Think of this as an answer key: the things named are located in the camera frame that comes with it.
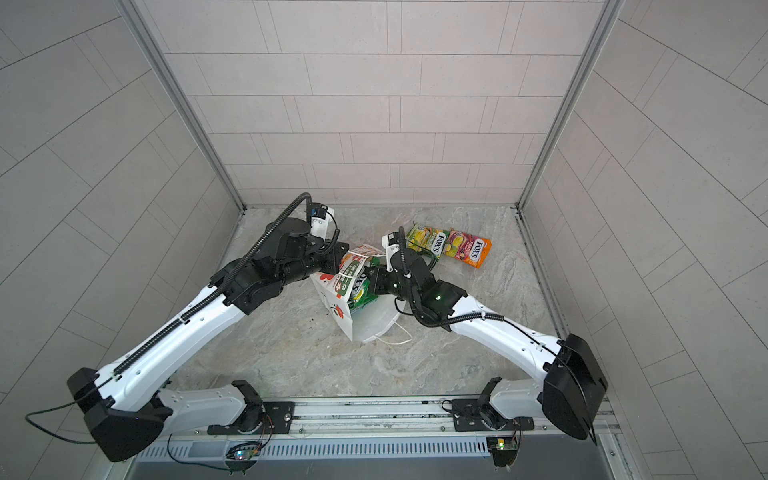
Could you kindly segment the orange pink candy bag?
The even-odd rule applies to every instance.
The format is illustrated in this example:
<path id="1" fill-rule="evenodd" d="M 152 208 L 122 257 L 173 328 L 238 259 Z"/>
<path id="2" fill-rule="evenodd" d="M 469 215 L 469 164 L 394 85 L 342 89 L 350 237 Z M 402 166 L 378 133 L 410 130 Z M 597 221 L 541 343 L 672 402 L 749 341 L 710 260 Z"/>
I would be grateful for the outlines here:
<path id="1" fill-rule="evenodd" d="M 490 239 L 451 230 L 445 241 L 443 254 L 475 268 L 480 268 L 491 248 Z"/>

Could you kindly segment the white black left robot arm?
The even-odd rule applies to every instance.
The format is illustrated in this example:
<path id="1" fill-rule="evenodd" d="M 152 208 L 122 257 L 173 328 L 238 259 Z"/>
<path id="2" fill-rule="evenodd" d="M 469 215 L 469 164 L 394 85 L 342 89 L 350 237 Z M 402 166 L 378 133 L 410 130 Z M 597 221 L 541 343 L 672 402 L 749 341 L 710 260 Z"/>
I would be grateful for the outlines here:
<path id="1" fill-rule="evenodd" d="M 261 397 L 246 381 L 178 391 L 167 381 L 221 332 L 285 286 L 316 272 L 335 275 L 348 244 L 333 211 L 309 193 L 294 199 L 242 257 L 211 276 L 181 312 L 137 347 L 98 370 L 67 381 L 95 444 L 111 462 L 127 460 L 159 437 L 197 428 L 249 434 L 268 429 Z"/>

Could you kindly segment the white floral paper bag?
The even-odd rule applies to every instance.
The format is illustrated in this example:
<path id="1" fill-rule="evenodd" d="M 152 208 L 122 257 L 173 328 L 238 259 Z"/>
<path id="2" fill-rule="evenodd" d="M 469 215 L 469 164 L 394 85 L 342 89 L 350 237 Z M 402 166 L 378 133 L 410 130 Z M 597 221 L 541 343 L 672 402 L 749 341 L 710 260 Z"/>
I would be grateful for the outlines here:
<path id="1" fill-rule="evenodd" d="M 363 244 L 346 253 L 337 274 L 314 273 L 310 279 L 337 326 L 350 341 L 369 343 L 385 334 L 399 313 L 392 295 L 374 293 L 366 267 L 385 262 L 384 252 Z"/>

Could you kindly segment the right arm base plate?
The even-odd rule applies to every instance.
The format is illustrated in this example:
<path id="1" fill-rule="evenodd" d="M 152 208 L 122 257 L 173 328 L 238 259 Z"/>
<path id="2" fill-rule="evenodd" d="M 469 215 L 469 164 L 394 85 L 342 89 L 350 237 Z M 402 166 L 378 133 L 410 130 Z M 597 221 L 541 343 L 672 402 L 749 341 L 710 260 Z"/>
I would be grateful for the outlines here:
<path id="1" fill-rule="evenodd" d="M 489 401 L 474 398 L 442 400 L 440 406 L 450 415 L 457 432 L 527 432 L 535 429 L 531 417 L 506 419 Z"/>

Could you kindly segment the green yellow candy bag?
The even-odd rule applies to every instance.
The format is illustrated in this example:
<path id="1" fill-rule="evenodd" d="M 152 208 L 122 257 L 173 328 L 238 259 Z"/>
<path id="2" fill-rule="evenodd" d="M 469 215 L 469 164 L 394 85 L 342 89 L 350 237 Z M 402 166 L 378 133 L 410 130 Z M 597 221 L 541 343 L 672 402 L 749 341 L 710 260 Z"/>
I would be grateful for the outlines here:
<path id="1" fill-rule="evenodd" d="M 414 224 L 406 236 L 407 246 L 417 253 L 429 252 L 439 259 L 444 252 L 450 231 Z"/>

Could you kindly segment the green snack pack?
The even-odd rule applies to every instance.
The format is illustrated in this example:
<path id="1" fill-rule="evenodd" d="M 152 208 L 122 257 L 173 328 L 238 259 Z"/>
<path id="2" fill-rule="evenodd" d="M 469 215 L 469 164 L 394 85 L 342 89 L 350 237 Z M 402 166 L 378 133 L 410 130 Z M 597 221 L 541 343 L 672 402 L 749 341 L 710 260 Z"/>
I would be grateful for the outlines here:
<path id="1" fill-rule="evenodd" d="M 371 268 L 376 269 L 380 264 L 380 257 L 371 257 L 365 261 L 363 269 L 354 280 L 350 297 L 347 301 L 350 311 L 361 309 L 377 298 L 367 271 Z"/>

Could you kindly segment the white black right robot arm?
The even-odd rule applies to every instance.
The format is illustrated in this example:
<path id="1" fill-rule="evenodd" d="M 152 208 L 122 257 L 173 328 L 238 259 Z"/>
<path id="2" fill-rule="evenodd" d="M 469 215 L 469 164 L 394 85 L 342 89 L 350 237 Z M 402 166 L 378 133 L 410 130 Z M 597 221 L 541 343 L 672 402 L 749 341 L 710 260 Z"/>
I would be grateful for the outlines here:
<path id="1" fill-rule="evenodd" d="M 445 328 L 470 338 L 521 368 L 534 381 L 534 401 L 563 433 L 594 440 L 594 420 L 608 382 L 589 344 L 573 333 L 560 339 L 527 328 L 486 307 L 463 288 L 438 280 L 418 257 L 406 272 L 366 267 L 377 294 L 390 294 L 408 305 L 427 328 Z"/>

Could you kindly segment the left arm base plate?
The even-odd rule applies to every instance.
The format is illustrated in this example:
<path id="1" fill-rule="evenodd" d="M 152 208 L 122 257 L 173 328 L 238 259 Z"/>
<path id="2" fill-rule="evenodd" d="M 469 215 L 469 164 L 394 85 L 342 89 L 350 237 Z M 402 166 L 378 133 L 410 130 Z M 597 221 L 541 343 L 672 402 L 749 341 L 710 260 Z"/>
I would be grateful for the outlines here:
<path id="1" fill-rule="evenodd" d="M 267 401 L 260 407 L 247 406 L 230 425 L 211 425 L 208 435 L 283 435 L 290 432 L 296 404 L 290 401 Z"/>

